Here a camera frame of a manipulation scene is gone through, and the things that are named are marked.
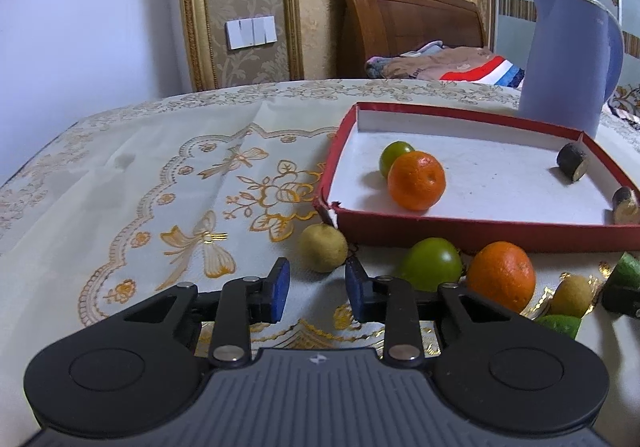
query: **wall switch panel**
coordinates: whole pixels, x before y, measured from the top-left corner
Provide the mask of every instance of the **wall switch panel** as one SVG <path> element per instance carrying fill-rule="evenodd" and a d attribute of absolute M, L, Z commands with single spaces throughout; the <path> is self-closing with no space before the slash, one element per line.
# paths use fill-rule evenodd
<path fill-rule="evenodd" d="M 226 39 L 231 50 L 259 46 L 260 44 L 268 44 L 277 40 L 276 23 L 273 15 L 254 17 L 252 19 L 235 19 L 227 21 L 225 26 Z"/>
<path fill-rule="evenodd" d="M 254 45 L 254 23 L 251 19 L 240 20 L 240 35 L 245 48 Z"/>
<path fill-rule="evenodd" d="M 244 48 L 244 41 L 242 40 L 242 34 L 240 33 L 240 21 L 235 19 L 233 21 L 227 21 L 226 27 L 226 40 L 229 44 L 230 50 L 237 50 L 238 48 Z"/>
<path fill-rule="evenodd" d="M 264 17 L 254 17 L 254 45 L 266 44 L 267 39 L 264 33 Z"/>
<path fill-rule="evenodd" d="M 276 42 L 278 38 L 276 37 L 276 19 L 273 15 L 269 17 L 264 17 L 264 35 L 266 41 Z"/>

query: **bedding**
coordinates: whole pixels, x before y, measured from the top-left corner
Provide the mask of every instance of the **bedding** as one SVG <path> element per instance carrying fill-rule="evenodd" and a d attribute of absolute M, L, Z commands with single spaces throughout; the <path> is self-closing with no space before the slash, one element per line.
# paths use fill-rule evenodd
<path fill-rule="evenodd" d="M 486 48 L 449 48 L 431 42 L 398 57 L 372 57 L 365 70 L 369 78 L 455 80 L 511 88 L 522 87 L 524 70 Z"/>

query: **orange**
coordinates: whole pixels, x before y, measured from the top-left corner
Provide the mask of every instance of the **orange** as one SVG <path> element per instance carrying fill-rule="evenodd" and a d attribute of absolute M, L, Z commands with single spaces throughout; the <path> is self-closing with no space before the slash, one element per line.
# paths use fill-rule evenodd
<path fill-rule="evenodd" d="M 447 182 L 438 160 L 428 153 L 411 151 L 396 158 L 386 186 L 401 207 L 424 211 L 441 198 Z"/>
<path fill-rule="evenodd" d="M 476 254 L 466 271 L 466 287 L 520 313 L 536 289 L 536 272 L 527 253 L 496 241 Z"/>

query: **red tray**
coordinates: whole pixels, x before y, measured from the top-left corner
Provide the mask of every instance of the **red tray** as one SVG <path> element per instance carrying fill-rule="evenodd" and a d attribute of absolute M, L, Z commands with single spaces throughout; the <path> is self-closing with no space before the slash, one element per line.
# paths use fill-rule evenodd
<path fill-rule="evenodd" d="M 447 189 L 425 213 L 399 207 L 378 171 L 382 150 L 404 140 L 443 165 Z M 581 141 L 588 172 L 568 182 L 556 167 Z M 638 187 L 585 133 L 448 107 L 359 102 L 338 128 L 314 202 L 353 243 L 410 247 L 444 237 L 466 252 L 509 241 L 527 252 L 640 249 L 640 225 L 613 225 L 611 198 Z"/>

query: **table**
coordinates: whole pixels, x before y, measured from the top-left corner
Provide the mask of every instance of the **table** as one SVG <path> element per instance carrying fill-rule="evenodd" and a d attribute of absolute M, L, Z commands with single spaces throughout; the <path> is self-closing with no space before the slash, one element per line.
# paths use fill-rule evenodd
<path fill-rule="evenodd" d="M 351 316 L 344 268 L 305 271 L 295 252 L 302 228 L 319 222 L 311 200 L 337 125 L 360 100 L 514 115 L 518 96 L 463 82 L 320 80 L 190 93 L 81 120 L 0 189 L 0 445 L 37 429 L 21 385 L 37 351 L 178 281 L 216 290 L 267 274 L 283 255 L 293 271 L 284 317 L 253 326 L 254 348 L 380 347 L 383 327 Z M 638 132 L 603 111 L 596 139 L 640 182 Z M 392 273 L 404 253 L 356 251 L 377 275 Z M 533 255 L 538 287 L 528 309 L 563 272 L 601 279 L 619 257 Z M 423 332 L 437 354 L 428 323 Z M 612 378 L 596 430 L 637 447 L 640 325 L 596 308 L 578 340 Z"/>

